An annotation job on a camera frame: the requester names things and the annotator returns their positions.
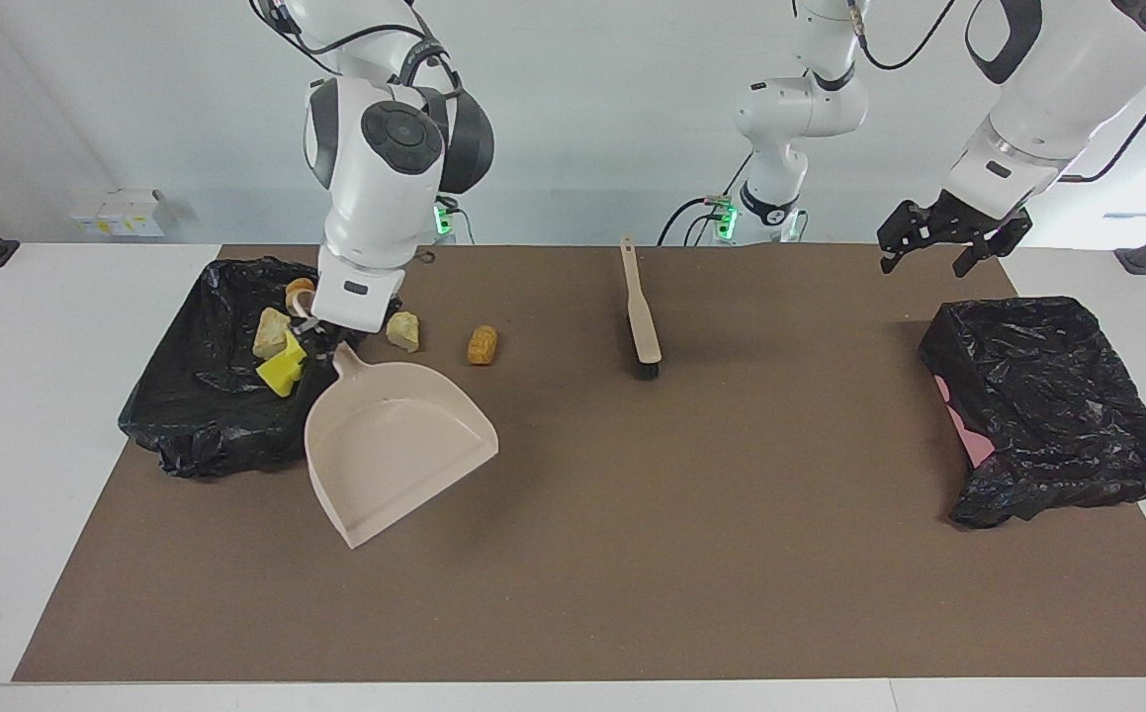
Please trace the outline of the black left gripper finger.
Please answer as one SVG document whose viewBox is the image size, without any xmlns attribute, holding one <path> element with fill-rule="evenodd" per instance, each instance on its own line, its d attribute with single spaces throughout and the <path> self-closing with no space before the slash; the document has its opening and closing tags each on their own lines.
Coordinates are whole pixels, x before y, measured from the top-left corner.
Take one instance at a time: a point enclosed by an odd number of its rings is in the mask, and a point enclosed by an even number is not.
<svg viewBox="0 0 1146 712">
<path fill-rule="evenodd" d="M 989 235 L 970 240 L 970 247 L 953 261 L 953 275 L 965 277 L 981 261 L 1010 256 L 1031 229 L 1033 218 L 1028 213 L 1015 213 Z"/>
<path fill-rule="evenodd" d="M 913 199 L 903 199 L 877 229 L 877 243 L 881 251 L 880 269 L 885 275 L 897 269 L 898 263 L 908 253 L 933 247 L 937 240 L 933 235 L 934 210 L 924 208 Z"/>
</svg>

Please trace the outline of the pale bread piece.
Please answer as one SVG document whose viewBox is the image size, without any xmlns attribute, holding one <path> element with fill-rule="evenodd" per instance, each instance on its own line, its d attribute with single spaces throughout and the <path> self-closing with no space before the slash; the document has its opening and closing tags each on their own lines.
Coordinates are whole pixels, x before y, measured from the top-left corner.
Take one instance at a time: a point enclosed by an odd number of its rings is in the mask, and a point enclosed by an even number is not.
<svg viewBox="0 0 1146 712">
<path fill-rule="evenodd" d="M 265 308 L 260 313 L 256 328 L 251 352 L 260 362 L 278 357 L 286 347 L 288 332 L 291 332 L 291 316 L 275 308 Z"/>
</svg>

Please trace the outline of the large yellow green sponge piece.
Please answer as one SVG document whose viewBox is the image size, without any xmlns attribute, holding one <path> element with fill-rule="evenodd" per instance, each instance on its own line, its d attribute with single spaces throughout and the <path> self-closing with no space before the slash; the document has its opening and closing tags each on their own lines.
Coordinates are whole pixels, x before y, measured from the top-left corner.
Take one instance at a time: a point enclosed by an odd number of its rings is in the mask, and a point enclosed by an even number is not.
<svg viewBox="0 0 1146 712">
<path fill-rule="evenodd" d="M 257 366 L 256 375 L 265 388 L 286 400 L 303 378 L 306 359 L 305 353 L 285 351 Z"/>
</svg>

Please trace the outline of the beige plastic dustpan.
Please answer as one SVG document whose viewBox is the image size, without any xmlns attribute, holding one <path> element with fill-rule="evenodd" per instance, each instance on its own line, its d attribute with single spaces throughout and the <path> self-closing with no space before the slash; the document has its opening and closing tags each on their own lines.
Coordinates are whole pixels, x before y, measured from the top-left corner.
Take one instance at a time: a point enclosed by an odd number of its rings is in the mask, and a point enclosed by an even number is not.
<svg viewBox="0 0 1146 712">
<path fill-rule="evenodd" d="M 355 550 L 495 457 L 490 418 L 440 371 L 366 362 L 333 349 L 337 380 L 316 398 L 303 443 L 311 486 Z"/>
</svg>

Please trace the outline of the beige hand brush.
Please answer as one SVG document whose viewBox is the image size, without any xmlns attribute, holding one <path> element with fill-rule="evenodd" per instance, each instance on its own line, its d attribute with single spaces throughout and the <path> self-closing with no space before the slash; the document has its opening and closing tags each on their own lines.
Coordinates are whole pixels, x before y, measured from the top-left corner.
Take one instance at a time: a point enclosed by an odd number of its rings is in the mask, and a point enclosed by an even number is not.
<svg viewBox="0 0 1146 712">
<path fill-rule="evenodd" d="M 633 242 L 631 235 L 622 235 L 619 238 L 619 253 L 621 253 L 626 284 L 626 310 L 628 324 L 630 324 L 633 350 L 635 350 L 637 362 L 639 362 L 639 377 L 650 382 L 656 380 L 661 371 L 661 346 L 656 332 L 653 312 L 650 308 L 639 274 L 639 261 L 637 261 L 637 247 Z"/>
</svg>

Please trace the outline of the black bag lined pink bin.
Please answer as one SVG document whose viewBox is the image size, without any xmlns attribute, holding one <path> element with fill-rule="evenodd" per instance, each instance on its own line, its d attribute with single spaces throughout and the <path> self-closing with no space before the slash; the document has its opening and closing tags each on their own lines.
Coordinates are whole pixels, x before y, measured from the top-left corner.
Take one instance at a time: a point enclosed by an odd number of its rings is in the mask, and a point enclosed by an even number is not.
<svg viewBox="0 0 1146 712">
<path fill-rule="evenodd" d="M 1146 500 L 1146 404 L 1082 303 L 945 303 L 918 355 L 947 408 L 992 447 L 970 461 L 949 509 L 957 526 Z"/>
</svg>

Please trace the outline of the white box with yellow labels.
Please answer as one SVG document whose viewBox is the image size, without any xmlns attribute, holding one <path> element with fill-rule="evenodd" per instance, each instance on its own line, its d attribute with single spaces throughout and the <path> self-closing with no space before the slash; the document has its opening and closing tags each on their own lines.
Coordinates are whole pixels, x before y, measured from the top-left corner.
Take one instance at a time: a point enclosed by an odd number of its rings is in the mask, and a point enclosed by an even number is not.
<svg viewBox="0 0 1146 712">
<path fill-rule="evenodd" d="M 155 189 L 121 189 L 94 195 L 70 209 L 69 219 L 85 237 L 166 238 L 176 220 Z"/>
</svg>

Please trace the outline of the brown table mat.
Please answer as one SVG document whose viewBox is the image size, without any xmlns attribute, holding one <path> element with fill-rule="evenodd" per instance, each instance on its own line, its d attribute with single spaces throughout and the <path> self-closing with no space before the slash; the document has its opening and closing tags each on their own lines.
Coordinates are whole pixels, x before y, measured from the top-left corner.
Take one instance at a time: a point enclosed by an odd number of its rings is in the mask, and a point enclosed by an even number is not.
<svg viewBox="0 0 1146 712">
<path fill-rule="evenodd" d="M 499 455 L 352 550 L 303 468 L 185 482 L 129 446 L 15 679 L 1146 676 L 1137 504 L 948 521 L 965 451 L 918 342 L 1013 294 L 953 258 L 645 249 L 641 382 L 617 248 L 438 248 L 410 361 Z"/>
</svg>

